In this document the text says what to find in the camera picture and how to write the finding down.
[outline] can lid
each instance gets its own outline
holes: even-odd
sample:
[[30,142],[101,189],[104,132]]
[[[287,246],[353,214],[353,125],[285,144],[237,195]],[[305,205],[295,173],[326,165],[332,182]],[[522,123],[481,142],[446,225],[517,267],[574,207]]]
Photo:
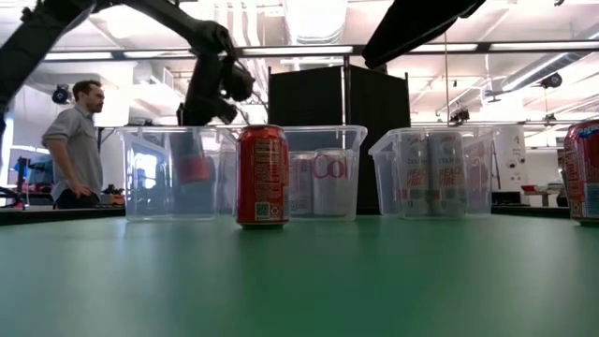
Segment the can lid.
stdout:
[[262,128],[276,128],[279,130],[283,130],[283,128],[278,125],[247,125],[243,129],[244,130],[257,130],[257,129],[262,129]]
[[315,152],[317,154],[345,154],[345,152],[347,152],[348,150],[342,149],[342,148],[323,148],[323,149],[318,149]]
[[302,157],[302,156],[314,157],[314,151],[292,151],[289,153],[289,155],[294,156],[294,157]]

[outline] red object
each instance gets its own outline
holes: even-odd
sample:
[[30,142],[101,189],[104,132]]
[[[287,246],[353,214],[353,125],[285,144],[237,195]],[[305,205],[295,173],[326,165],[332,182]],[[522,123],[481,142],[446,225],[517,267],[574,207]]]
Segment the red object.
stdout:
[[173,166],[180,184],[208,181],[210,171],[202,149],[201,138],[191,132],[170,135]]
[[599,220],[599,121],[572,125],[563,141],[570,216]]
[[237,143],[237,222],[280,227],[289,220],[289,146],[274,125],[245,127]]
[[536,185],[522,185],[520,188],[524,192],[534,192],[535,187],[536,187]]

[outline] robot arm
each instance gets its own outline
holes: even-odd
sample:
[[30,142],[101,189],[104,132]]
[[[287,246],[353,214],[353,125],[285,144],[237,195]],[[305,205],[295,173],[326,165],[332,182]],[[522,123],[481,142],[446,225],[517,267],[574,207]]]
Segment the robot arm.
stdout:
[[117,5],[143,12],[172,29],[197,55],[185,102],[178,111],[180,125],[205,125],[212,117],[232,121],[237,112],[223,98],[249,98],[254,79],[234,67],[233,43],[222,25],[194,19],[169,0],[44,0],[33,10],[23,10],[22,24],[0,48],[0,145],[9,102],[60,37],[90,14]]

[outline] coke logo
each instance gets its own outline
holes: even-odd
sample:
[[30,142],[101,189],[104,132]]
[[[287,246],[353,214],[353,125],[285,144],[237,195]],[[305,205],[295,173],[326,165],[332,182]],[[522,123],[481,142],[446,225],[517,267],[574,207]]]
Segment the coke logo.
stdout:
[[347,158],[318,154],[314,158],[314,177],[316,179],[347,177]]

